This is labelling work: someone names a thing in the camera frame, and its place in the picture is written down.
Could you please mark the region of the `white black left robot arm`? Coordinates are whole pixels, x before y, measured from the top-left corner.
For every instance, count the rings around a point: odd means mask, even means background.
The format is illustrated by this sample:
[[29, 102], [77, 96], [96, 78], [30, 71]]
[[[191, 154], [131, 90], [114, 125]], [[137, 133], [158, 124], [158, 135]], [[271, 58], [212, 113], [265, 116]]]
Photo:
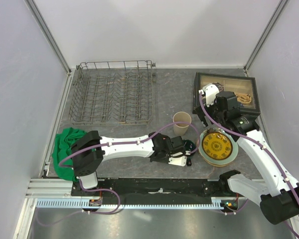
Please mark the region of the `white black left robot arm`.
[[180, 136], [152, 132], [134, 138], [100, 136], [97, 130], [84, 135], [71, 145], [74, 176], [89, 196], [99, 192], [97, 168], [102, 162], [117, 158], [141, 157], [150, 162], [185, 166], [190, 155]]

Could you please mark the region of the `dark teal mug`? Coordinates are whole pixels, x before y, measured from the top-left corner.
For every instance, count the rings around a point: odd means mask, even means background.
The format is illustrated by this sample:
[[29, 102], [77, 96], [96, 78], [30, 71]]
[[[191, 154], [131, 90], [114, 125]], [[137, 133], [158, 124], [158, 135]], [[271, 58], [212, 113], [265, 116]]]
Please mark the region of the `dark teal mug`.
[[[184, 147], [185, 147], [185, 150], [186, 151], [193, 151], [195, 148], [196, 148], [196, 145], [194, 142], [192, 142], [191, 140], [189, 139], [185, 139], [183, 140], [183, 144], [184, 144]], [[189, 155], [187, 155], [187, 159], [186, 159], [186, 166], [190, 167], [192, 165], [192, 157], [194, 156], [195, 152], [194, 153], [190, 153]]]

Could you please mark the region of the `yellow patterned plate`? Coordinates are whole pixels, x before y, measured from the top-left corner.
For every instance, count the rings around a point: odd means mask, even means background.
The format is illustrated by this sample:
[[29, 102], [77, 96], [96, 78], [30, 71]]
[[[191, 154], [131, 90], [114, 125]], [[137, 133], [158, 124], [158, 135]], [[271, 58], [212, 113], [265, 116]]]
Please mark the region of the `yellow patterned plate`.
[[202, 152], [208, 159], [221, 161], [227, 159], [233, 151], [229, 137], [220, 132], [207, 133], [202, 140]]

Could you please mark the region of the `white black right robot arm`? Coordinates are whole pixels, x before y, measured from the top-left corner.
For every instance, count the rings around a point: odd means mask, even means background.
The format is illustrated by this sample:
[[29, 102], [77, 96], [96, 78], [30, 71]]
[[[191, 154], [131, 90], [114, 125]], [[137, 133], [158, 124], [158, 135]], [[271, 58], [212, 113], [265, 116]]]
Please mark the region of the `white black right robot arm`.
[[256, 183], [238, 171], [220, 176], [218, 190], [224, 196], [238, 193], [257, 204], [272, 224], [276, 225], [299, 215], [299, 181], [287, 171], [267, 144], [252, 115], [243, 115], [234, 92], [219, 91], [211, 84], [198, 91], [197, 112], [207, 129], [199, 137], [198, 150], [207, 162], [228, 164], [241, 147], [265, 181]]

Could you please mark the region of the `beige cup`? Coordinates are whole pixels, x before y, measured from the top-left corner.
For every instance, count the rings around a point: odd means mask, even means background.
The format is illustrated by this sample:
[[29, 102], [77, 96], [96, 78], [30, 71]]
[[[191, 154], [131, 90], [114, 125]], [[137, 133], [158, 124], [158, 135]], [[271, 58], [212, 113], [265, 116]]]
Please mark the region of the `beige cup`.
[[191, 116], [186, 112], [177, 112], [173, 116], [173, 130], [176, 136], [185, 135], [187, 129], [189, 128], [189, 123], [192, 122]]

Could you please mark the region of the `green flower plate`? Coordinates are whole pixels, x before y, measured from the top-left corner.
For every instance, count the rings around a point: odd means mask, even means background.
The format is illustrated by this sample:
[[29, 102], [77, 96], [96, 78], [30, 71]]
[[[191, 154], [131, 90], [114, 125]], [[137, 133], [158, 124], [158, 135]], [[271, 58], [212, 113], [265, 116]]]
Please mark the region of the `green flower plate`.
[[209, 128], [200, 134], [199, 154], [210, 165], [224, 167], [238, 155], [238, 143], [220, 128]]

